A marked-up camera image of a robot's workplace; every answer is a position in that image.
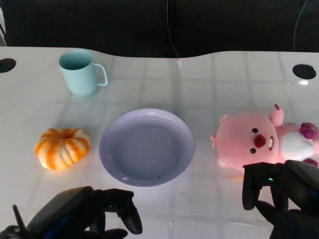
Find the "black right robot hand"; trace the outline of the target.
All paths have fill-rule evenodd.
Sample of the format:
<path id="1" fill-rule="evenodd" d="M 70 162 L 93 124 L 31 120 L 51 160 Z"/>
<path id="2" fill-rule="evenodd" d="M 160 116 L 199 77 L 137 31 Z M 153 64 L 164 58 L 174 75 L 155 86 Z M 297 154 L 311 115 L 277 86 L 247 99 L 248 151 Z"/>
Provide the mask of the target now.
<path id="1" fill-rule="evenodd" d="M 312 164 L 255 163 L 244 167 L 242 204 L 273 225 L 272 239 L 319 237 L 319 169 Z"/>

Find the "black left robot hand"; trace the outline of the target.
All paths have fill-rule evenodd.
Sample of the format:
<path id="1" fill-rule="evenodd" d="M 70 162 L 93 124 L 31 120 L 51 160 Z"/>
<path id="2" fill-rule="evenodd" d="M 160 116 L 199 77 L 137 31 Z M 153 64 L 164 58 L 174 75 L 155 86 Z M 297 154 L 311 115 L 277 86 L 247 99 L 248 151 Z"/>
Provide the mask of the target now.
<path id="1" fill-rule="evenodd" d="M 95 190 L 91 186 L 69 189 L 52 198 L 26 226 L 17 205 L 16 225 L 0 234 L 2 239 L 123 239 L 143 232 L 133 203 L 134 193 L 120 189 Z M 105 229 L 105 213 L 115 213 L 125 229 Z"/>

